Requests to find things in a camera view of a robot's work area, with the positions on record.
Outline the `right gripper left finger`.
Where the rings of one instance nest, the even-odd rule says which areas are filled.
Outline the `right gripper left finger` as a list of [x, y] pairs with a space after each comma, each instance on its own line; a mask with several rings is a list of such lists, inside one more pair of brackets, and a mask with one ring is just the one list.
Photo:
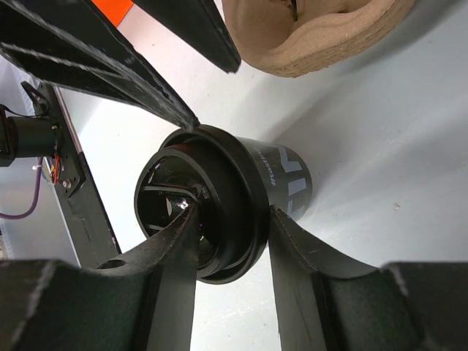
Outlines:
[[188, 350], [199, 208], [97, 269], [1, 262], [3, 350]]

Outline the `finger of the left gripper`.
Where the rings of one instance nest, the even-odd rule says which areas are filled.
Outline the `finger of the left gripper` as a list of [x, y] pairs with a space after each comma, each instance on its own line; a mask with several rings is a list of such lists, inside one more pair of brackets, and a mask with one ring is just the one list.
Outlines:
[[135, 5], [224, 72], [238, 71], [240, 53], [214, 1], [139, 0]]
[[2, 1], [1, 55], [43, 82], [142, 108], [180, 128], [200, 125], [92, 1]]

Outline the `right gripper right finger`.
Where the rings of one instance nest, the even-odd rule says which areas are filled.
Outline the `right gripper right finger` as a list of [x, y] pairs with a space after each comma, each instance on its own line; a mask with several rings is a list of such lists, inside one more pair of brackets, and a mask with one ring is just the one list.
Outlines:
[[467, 264], [362, 263], [271, 209], [283, 350], [465, 350]]

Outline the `orange paper bag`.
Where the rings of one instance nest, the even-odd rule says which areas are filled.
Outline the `orange paper bag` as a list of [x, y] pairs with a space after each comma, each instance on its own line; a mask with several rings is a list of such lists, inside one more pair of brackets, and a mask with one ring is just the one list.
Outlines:
[[120, 25], [134, 5], [132, 0], [92, 0], [92, 2], [115, 27]]

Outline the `dark single cup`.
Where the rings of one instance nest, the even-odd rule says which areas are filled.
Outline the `dark single cup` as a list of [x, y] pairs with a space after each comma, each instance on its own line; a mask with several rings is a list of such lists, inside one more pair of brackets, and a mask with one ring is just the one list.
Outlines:
[[306, 163], [292, 149], [244, 137], [229, 136], [236, 168], [235, 206], [240, 215], [249, 210], [248, 185], [265, 191], [264, 202], [298, 221], [312, 200], [312, 177]]

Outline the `black cup lid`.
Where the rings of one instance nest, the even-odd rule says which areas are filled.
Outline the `black cup lid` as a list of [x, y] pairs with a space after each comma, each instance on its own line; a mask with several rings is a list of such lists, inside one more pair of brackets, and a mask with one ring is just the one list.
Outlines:
[[135, 189], [135, 214], [147, 237], [192, 205], [200, 211], [198, 280], [229, 284], [240, 279], [266, 246], [268, 197], [247, 147], [209, 125], [171, 133]]

